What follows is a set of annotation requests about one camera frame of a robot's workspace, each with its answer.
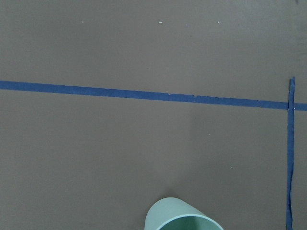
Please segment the mint green cup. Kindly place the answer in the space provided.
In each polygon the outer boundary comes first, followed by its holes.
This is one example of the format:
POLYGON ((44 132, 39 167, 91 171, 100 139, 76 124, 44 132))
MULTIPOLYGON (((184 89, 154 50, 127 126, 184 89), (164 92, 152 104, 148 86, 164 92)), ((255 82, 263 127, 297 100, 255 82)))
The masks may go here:
POLYGON ((147 212, 145 230, 221 230, 223 227, 175 197, 155 202, 147 212))

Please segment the blue tape line near cups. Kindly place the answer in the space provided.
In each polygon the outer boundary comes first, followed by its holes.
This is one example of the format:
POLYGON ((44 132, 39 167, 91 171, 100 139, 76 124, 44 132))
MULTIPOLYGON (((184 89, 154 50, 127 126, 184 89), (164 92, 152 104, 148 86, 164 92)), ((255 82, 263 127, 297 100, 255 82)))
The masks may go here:
POLYGON ((122 90, 122 89, 68 86, 68 85, 17 82, 17 81, 6 81, 6 80, 2 80, 0 82, 0 88, 2 90, 11 90, 11 91, 45 92, 45 93, 99 96, 99 97, 156 100, 156 101, 168 101, 168 102, 258 107, 258 108, 280 109, 280 110, 287 110, 289 105, 288 102, 278 102, 278 101, 212 97, 212 96, 174 94, 174 93, 163 93, 163 92, 132 91, 132 90, 122 90))

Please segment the short vertical blue tape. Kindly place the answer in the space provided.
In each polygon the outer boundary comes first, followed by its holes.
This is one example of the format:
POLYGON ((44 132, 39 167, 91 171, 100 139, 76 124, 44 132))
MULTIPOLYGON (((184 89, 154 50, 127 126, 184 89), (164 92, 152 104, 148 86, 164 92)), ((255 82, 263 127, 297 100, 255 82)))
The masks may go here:
POLYGON ((294 143, 295 143, 295 77, 289 81, 288 110, 287 110, 287 200, 286 200, 286 229, 293 229, 292 214, 292 180, 294 172, 294 143))

